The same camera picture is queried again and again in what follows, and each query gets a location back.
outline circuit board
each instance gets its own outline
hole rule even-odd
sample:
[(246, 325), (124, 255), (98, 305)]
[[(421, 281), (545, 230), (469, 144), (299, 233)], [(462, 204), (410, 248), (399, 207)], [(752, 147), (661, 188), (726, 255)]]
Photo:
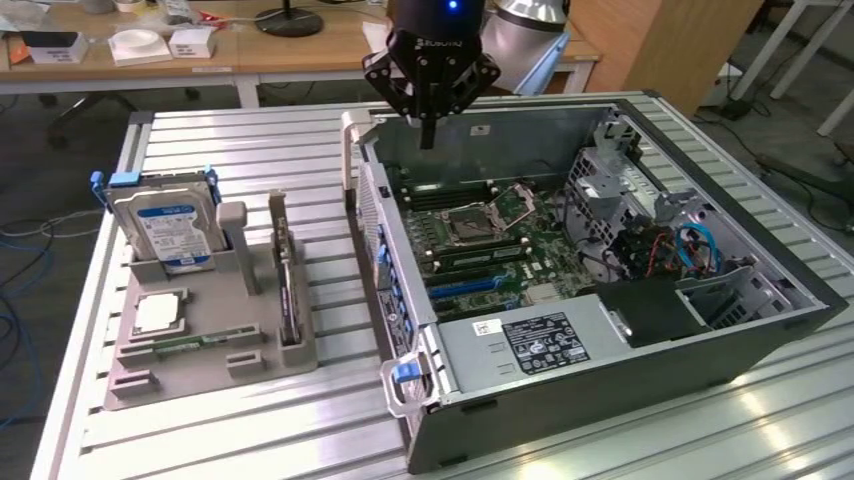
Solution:
[(515, 182), (491, 191), (489, 201), (450, 208), (402, 205), (441, 321), (573, 298), (594, 284), (555, 220), (553, 194)]

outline metal slotted surface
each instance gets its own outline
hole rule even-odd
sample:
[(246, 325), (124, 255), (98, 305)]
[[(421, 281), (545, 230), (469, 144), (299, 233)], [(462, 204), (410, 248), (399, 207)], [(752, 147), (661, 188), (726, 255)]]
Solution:
[[(641, 94), (625, 98), (842, 296), (854, 299), (848, 254), (664, 102)], [(322, 366), (297, 377), (102, 410), (130, 278), (130, 250), (108, 217), (34, 478), (410, 478), (398, 424), (385, 408), (339, 187), (341, 113), (365, 106), (164, 113), (150, 126), (132, 127), (124, 164), (144, 161), (148, 171), (213, 165), (226, 200), (242, 200), (250, 208), (251, 242), (270, 233), (266, 191), (289, 190), (289, 217), (309, 256)], [(686, 185), (682, 174), (650, 145), (642, 147), (646, 166), (678, 190)], [(854, 472), (853, 316), (846, 310), (729, 385), (418, 478), (845, 476)]]

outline table leg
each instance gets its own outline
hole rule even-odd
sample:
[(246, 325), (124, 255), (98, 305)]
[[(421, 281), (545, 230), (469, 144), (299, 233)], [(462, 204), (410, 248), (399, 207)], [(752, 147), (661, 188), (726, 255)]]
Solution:
[(769, 41), (765, 44), (765, 47), (762, 47), (762, 51), (760, 52), (760, 55), (757, 55), (757, 59), (750, 64), (750, 68), (748, 69), (745, 76), (738, 82), (738, 85), (736, 85), (736, 90), (733, 91), (734, 99), (738, 100), (748, 93), (748, 89), (750, 88), (750, 85), (753, 85), (754, 80), (760, 76), (760, 73), (762, 72), (762, 69), (765, 68), (766, 63), (769, 63), (769, 59), (772, 58), (772, 55), (777, 51), (780, 44), (784, 42), (784, 38), (786, 38), (786, 34), (789, 33), (789, 30), (792, 30), (792, 27), (798, 21), (798, 18), (801, 18), (801, 15), (804, 14), (804, 10), (806, 9), (806, 6), (808, 6), (808, 1), (798, 0), (796, 1), (796, 4), (792, 6), (792, 8), (789, 9), (789, 13), (784, 18), (784, 21), (780, 22), (780, 26), (777, 27), (777, 30), (774, 30), (774, 33), (772, 34), (772, 38), (769, 38)]
[(825, 123), (822, 123), (822, 126), (818, 127), (818, 134), (822, 137), (832, 134), (833, 130), (840, 126), (842, 119), (852, 110), (854, 110), (854, 90), (852, 90), (849, 96), (845, 97), (845, 100), (842, 100), (842, 103), (828, 117), (828, 120), (825, 120)]
[(258, 99), (258, 76), (243, 75), (235, 78), (235, 87), (241, 97), (241, 108), (259, 108), (262, 106)]
[(801, 52), (796, 63), (793, 63), (792, 67), (789, 67), (786, 75), (784, 75), (784, 78), (777, 83), (777, 87), (774, 87), (774, 91), (772, 91), (772, 98), (778, 99), (786, 94), (786, 90), (789, 89), (792, 82), (794, 82), (798, 78), (798, 75), (801, 75), (806, 64), (810, 62), (813, 55), (816, 55), (816, 52), (824, 45), (828, 37), (830, 37), (830, 34), (837, 28), (837, 25), (840, 25), (840, 22), (845, 18), (845, 15), (849, 13), (853, 4), (854, 2), (849, 0), (840, 5), (837, 13), (830, 16), (828, 22), (825, 22), (825, 25), (822, 25), (822, 27), (816, 32), (816, 35), (813, 35), (813, 40), (810, 40), (809, 45), (804, 48), (804, 51)]
[(567, 72), (569, 76), (566, 78), (566, 84), (563, 85), (563, 93), (582, 93), (585, 91), (594, 63), (596, 62), (578, 62), (573, 64), (574, 68)]

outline white sticker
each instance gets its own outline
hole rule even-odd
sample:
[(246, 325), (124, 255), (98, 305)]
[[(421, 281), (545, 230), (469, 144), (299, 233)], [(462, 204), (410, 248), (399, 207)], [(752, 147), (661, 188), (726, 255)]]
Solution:
[(193, 205), (146, 208), (136, 215), (162, 262), (181, 266), (207, 260), (211, 247), (205, 233), (193, 225), (199, 217)]
[(471, 136), (481, 137), (490, 134), (491, 127), (489, 125), (475, 125), (471, 127)]
[(483, 320), (482, 322), (475, 322), (471, 324), (475, 328), (475, 335), (490, 335), (491, 333), (501, 333), (502, 331), (502, 319), (493, 318), (490, 320)]
[(193, 67), (193, 73), (229, 73), (231, 67)]

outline white box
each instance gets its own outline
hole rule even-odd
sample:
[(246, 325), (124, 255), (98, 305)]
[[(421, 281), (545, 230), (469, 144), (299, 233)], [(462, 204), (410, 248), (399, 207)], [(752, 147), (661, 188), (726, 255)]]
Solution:
[(721, 67), (716, 84), (701, 103), (701, 107), (720, 107), (728, 100), (728, 92), (736, 90), (736, 85), (742, 78), (744, 72), (729, 63)]
[(178, 30), (170, 39), (175, 58), (211, 58), (215, 47), (213, 28)]
[(112, 38), (110, 39), (110, 51), (112, 53), (112, 61), (116, 67), (127, 67), (130, 65), (142, 65), (144, 63), (163, 62), (173, 60), (173, 53), (166, 41), (160, 41), (146, 51), (134, 51), (116, 46)]
[(90, 50), (80, 32), (23, 32), (23, 37), (36, 63), (80, 63)]

